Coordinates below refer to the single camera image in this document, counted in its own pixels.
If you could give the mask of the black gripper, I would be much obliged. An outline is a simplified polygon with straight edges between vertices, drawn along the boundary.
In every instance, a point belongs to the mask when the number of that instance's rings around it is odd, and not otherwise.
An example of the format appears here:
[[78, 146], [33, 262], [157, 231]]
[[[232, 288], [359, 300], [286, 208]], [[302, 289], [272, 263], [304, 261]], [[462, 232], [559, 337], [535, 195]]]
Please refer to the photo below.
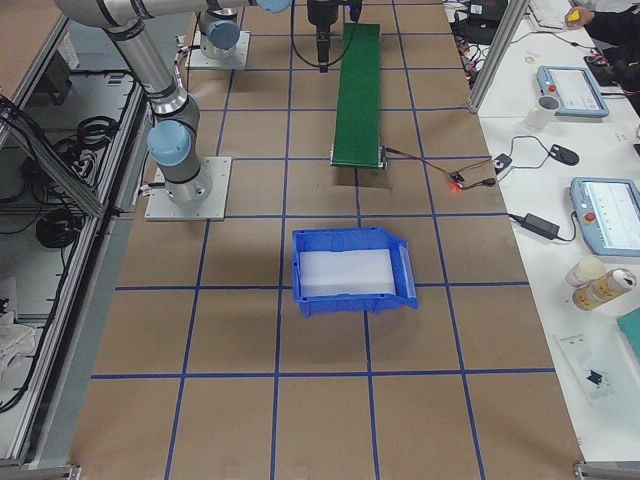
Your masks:
[[317, 64], [320, 73], [329, 70], [331, 28], [337, 22], [338, 8], [347, 6], [349, 19], [357, 23], [362, 13], [361, 0], [307, 0], [308, 21], [316, 27]]

